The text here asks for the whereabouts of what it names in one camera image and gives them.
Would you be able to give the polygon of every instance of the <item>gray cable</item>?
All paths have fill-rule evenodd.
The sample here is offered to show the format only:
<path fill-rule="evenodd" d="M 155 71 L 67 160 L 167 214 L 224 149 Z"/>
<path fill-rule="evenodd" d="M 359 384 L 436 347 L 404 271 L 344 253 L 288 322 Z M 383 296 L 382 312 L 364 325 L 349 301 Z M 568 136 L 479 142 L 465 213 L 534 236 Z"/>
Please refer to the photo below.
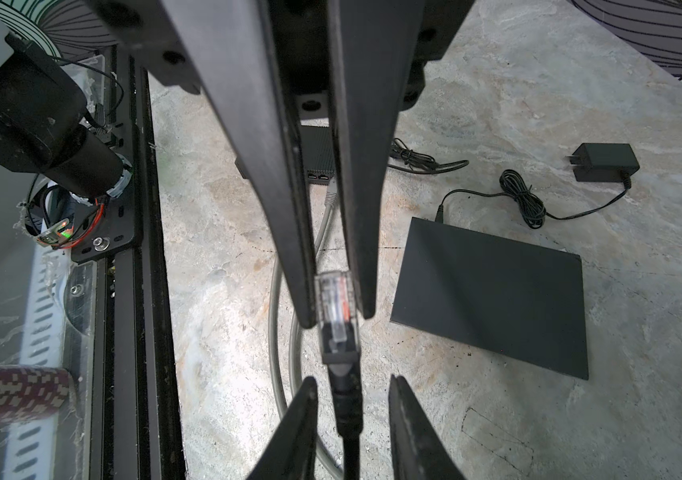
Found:
<path fill-rule="evenodd" d="M 319 254 L 319 248 L 323 243 L 325 234 L 328 229 L 330 217 L 336 209 L 336 180 L 331 179 L 327 192 L 325 194 L 325 212 L 323 213 L 323 220 L 319 224 L 319 232 L 314 241 L 314 251 Z M 279 265 L 279 259 L 274 259 L 274 268 L 272 270 L 272 286 L 269 295 L 269 373 L 272 378 L 272 390 L 274 391 L 274 399 L 277 402 L 277 411 L 279 417 L 285 416 L 288 409 L 287 400 L 285 399 L 285 389 L 283 387 L 282 374 L 279 371 L 279 348 L 277 346 L 277 327 L 279 316 L 279 291 L 283 282 L 283 270 Z M 289 353 L 289 378 L 290 389 L 293 395 L 301 386 L 303 380 L 301 374 L 301 334 L 302 329 L 299 328 L 296 314 L 293 313 L 293 321 L 290 326 L 290 353 Z M 317 458 L 323 464 L 330 476 L 336 480 L 343 480 L 343 472 L 341 468 L 336 465 L 333 456 L 328 452 L 323 440 L 317 436 Z"/>

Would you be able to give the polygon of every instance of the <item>black rectangular panel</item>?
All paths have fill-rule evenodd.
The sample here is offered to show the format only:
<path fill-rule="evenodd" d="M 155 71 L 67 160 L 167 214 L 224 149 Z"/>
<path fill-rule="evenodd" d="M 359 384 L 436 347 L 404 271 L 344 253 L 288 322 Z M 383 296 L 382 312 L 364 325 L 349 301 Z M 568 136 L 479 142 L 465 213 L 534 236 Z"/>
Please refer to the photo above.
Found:
<path fill-rule="evenodd" d="M 413 218 L 392 321 L 589 377 L 578 255 Z"/>

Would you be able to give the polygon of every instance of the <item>screw hole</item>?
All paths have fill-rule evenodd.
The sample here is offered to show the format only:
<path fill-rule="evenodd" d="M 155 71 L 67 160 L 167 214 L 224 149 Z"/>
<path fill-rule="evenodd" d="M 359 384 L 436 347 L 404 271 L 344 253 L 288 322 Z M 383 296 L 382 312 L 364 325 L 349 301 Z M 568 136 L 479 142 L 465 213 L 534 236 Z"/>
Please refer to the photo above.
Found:
<path fill-rule="evenodd" d="M 437 31 L 434 28 L 427 28 L 419 32 L 419 42 L 432 42 L 434 40 Z"/>
<path fill-rule="evenodd" d="M 413 101 L 416 101 L 419 97 L 419 92 L 417 91 L 409 91 L 408 93 L 405 94 L 405 98 L 403 99 L 405 103 L 409 104 Z"/>
<path fill-rule="evenodd" d="M 322 107 L 321 103 L 314 100 L 307 100 L 301 104 L 301 108 L 306 111 L 317 111 Z"/>
<path fill-rule="evenodd" d="M 182 54 L 178 52 L 173 52 L 172 50 L 164 52 L 162 54 L 162 58 L 165 62 L 171 65 L 178 65 L 179 63 L 184 63 L 187 60 L 187 58 L 184 57 Z"/>
<path fill-rule="evenodd" d="M 106 24 L 117 28 L 138 28 L 144 24 L 141 15 L 119 2 L 98 2 L 96 12 Z"/>

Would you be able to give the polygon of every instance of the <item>coiled black cable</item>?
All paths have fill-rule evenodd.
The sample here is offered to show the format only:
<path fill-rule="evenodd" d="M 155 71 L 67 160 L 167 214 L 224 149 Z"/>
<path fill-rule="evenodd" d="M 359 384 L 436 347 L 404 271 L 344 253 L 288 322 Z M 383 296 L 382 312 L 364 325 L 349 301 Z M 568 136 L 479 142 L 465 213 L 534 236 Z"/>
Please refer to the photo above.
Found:
<path fill-rule="evenodd" d="M 408 146 L 405 145 L 405 142 L 399 138 L 392 140 L 392 148 L 389 150 L 389 157 L 395 160 L 402 160 L 405 164 L 405 167 L 389 164 L 389 168 L 417 175 L 444 174 L 469 165 L 469 160 L 438 164 L 437 160 L 435 160 L 432 155 L 420 154 L 417 151 L 409 149 Z"/>
<path fill-rule="evenodd" d="M 449 196 L 453 194 L 464 193 L 479 195 L 480 197 L 510 197 L 517 202 L 517 206 L 520 209 L 520 215 L 526 224 L 532 229 L 541 228 L 544 226 L 544 219 L 547 216 L 555 220 L 572 220 L 581 216 L 594 214 L 596 211 L 615 203 L 620 198 L 624 197 L 627 191 L 632 188 L 632 180 L 628 176 L 624 176 L 623 182 L 624 191 L 616 195 L 613 200 L 607 202 L 605 205 L 598 206 L 592 210 L 587 210 L 586 212 L 581 212 L 580 214 L 560 217 L 554 216 L 547 212 L 546 208 L 544 207 L 544 202 L 542 202 L 540 198 L 536 197 L 535 194 L 531 193 L 531 187 L 526 185 L 526 182 L 522 179 L 522 176 L 515 170 L 508 169 L 501 172 L 499 183 L 501 185 L 501 190 L 503 191 L 499 192 L 498 194 L 483 194 L 482 192 L 465 190 L 463 188 L 457 188 L 448 192 L 445 197 L 442 197 L 442 202 L 440 202 L 440 205 L 437 207 L 437 216 L 435 217 L 435 221 L 442 223 L 445 200 Z"/>

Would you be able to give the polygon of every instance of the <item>screw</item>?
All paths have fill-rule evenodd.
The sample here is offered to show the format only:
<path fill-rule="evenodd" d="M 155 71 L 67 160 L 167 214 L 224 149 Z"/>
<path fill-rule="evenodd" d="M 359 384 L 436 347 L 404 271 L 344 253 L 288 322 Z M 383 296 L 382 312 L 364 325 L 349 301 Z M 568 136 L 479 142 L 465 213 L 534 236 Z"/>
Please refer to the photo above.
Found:
<path fill-rule="evenodd" d="M 96 251 L 103 252 L 107 248 L 109 248 L 109 239 L 106 237 L 96 237 L 93 239 L 93 247 L 95 247 Z"/>

